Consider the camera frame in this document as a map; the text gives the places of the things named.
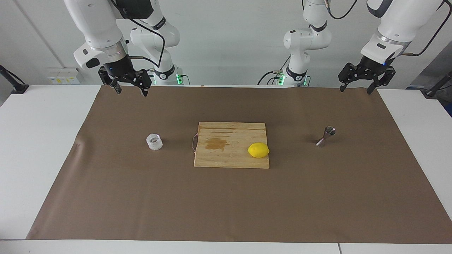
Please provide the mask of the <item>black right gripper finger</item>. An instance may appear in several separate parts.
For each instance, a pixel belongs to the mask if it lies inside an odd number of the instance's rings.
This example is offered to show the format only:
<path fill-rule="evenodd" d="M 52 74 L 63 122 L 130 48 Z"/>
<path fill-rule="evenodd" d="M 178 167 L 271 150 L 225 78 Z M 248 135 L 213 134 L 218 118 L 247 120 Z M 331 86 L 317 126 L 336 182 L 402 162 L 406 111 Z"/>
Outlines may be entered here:
<path fill-rule="evenodd" d="M 113 77 L 112 79 L 104 67 L 100 67 L 100 69 L 98 70 L 98 75 L 100 76 L 103 85 L 110 86 L 115 90 L 117 94 L 120 94 L 122 92 L 122 88 L 118 84 L 119 78 Z"/>
<path fill-rule="evenodd" d="M 132 79 L 132 84 L 140 89 L 143 96 L 148 95 L 148 90 L 151 87 L 152 81 L 149 77 L 148 72 L 145 69 L 136 71 L 134 73 L 134 78 Z"/>

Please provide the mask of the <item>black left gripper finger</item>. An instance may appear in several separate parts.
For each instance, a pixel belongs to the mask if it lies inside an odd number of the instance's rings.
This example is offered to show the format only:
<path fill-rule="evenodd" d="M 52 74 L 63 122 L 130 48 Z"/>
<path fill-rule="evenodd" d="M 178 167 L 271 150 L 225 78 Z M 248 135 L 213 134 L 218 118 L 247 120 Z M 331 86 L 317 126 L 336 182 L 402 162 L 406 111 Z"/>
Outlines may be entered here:
<path fill-rule="evenodd" d="M 376 88 L 388 85 L 391 79 L 394 77 L 395 73 L 396 71 L 394 67 L 388 67 L 386 71 L 384 71 L 383 76 L 381 78 L 378 78 L 375 75 L 375 77 L 373 78 L 373 82 L 367 88 L 367 94 L 371 95 Z"/>
<path fill-rule="evenodd" d="M 342 71 L 338 74 L 339 82 L 341 82 L 341 86 L 339 87 L 341 92 L 347 88 L 348 84 L 357 80 L 357 70 L 359 65 L 353 65 L 352 63 L 346 63 L 343 67 Z"/>

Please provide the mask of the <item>steel jigger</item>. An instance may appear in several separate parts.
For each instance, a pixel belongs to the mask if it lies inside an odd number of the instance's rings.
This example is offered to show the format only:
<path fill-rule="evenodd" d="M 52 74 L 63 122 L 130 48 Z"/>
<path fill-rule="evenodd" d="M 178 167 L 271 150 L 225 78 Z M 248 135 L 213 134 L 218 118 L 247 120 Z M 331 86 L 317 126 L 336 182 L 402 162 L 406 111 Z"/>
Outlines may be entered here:
<path fill-rule="evenodd" d="M 323 136 L 321 137 L 320 140 L 317 141 L 317 143 L 315 144 L 317 147 L 324 147 L 326 144 L 326 140 L 329 137 L 332 137 L 336 134 L 336 129 L 333 126 L 326 126 L 324 131 L 323 131 Z"/>

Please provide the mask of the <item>clear glass cup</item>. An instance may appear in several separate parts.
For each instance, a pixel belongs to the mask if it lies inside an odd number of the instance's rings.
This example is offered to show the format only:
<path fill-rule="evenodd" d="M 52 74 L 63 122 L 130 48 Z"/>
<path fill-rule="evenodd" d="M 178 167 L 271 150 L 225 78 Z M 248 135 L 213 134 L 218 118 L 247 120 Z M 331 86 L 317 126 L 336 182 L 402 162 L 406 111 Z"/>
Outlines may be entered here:
<path fill-rule="evenodd" d="M 163 147 L 163 141 L 158 134 L 149 134 L 145 141 L 152 151 L 158 151 Z"/>

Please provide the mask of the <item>black clamp stand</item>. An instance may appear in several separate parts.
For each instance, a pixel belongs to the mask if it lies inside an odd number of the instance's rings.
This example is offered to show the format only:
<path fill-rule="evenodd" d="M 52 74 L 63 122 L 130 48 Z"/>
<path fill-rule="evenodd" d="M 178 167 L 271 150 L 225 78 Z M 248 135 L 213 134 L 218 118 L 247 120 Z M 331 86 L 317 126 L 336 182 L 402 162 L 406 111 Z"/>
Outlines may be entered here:
<path fill-rule="evenodd" d="M 450 85 L 447 85 L 447 83 L 452 82 L 452 70 L 449 71 L 439 82 L 437 82 L 433 87 L 429 89 L 422 88 L 420 92 L 423 94 L 423 96 L 426 99 L 434 99 L 435 95 L 438 91 L 448 89 L 449 87 L 452 87 L 452 83 Z"/>
<path fill-rule="evenodd" d="M 2 65 L 0 65 L 0 74 L 13 86 L 11 94 L 23 94 L 30 86 Z"/>

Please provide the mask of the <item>wooden cutting board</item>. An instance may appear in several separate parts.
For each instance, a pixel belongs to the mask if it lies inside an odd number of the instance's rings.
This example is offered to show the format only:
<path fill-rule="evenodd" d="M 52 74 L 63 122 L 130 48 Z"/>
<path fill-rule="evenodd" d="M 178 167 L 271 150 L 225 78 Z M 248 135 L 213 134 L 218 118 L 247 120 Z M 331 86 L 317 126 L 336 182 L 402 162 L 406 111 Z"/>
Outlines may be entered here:
<path fill-rule="evenodd" d="M 269 169 L 269 156 L 248 153 L 253 143 L 267 144 L 265 123 L 199 122 L 194 167 Z"/>

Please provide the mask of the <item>yellow lemon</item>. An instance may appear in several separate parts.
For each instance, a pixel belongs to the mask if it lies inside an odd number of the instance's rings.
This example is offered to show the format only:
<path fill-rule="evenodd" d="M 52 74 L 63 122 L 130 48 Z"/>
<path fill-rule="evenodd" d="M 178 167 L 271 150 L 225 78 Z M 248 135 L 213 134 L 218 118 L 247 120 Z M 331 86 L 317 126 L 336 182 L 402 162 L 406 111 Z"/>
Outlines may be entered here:
<path fill-rule="evenodd" d="M 254 158 L 264 158 L 268 156 L 270 150 L 265 143 L 253 143 L 248 147 L 248 153 Z"/>

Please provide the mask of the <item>brown table mat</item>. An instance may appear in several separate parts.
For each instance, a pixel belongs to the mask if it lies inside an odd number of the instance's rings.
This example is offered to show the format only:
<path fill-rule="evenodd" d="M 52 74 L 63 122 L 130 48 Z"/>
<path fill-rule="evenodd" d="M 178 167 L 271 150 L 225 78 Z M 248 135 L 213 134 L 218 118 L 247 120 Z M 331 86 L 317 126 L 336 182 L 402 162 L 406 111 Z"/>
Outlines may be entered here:
<path fill-rule="evenodd" d="M 265 123 L 270 168 L 194 167 L 199 122 Z M 452 244 L 452 220 L 377 92 L 102 86 L 27 239 Z"/>

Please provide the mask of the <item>white wall socket box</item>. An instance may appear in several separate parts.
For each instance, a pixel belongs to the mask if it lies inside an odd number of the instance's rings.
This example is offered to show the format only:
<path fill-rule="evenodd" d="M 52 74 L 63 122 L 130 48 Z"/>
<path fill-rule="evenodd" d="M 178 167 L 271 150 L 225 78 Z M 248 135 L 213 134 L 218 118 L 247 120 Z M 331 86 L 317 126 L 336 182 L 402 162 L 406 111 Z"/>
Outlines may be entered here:
<path fill-rule="evenodd" d="M 85 82 L 78 68 L 48 68 L 46 76 L 51 85 L 82 85 Z"/>

